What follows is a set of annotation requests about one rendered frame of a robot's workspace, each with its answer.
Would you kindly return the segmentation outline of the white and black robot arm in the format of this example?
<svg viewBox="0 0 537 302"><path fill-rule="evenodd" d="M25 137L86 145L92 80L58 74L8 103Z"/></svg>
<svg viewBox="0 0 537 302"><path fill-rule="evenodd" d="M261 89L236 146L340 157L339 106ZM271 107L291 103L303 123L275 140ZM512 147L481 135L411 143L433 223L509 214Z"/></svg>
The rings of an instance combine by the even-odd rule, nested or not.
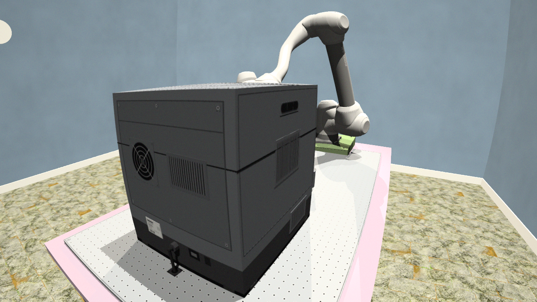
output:
<svg viewBox="0 0 537 302"><path fill-rule="evenodd" d="M355 101L347 56L343 41L349 29L347 16L341 12L321 12L299 22L290 33L279 52L276 70L257 78L254 72L244 71L237 83L282 83L286 76L290 54L310 38L319 37L326 46L338 103L321 101L317 106L316 143L338 145L341 136L362 136L370 128L370 119Z"/></svg>

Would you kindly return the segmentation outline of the dark grey instrument cabinet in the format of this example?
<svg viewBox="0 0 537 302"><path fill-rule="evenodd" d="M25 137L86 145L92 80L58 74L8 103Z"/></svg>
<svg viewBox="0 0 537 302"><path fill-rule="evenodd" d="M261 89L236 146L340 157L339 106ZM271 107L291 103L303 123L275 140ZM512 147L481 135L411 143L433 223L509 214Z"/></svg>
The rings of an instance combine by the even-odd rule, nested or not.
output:
<svg viewBox="0 0 537 302"><path fill-rule="evenodd" d="M317 85L225 84L118 92L113 106L137 239L174 277L176 263L245 298L310 217Z"/></svg>

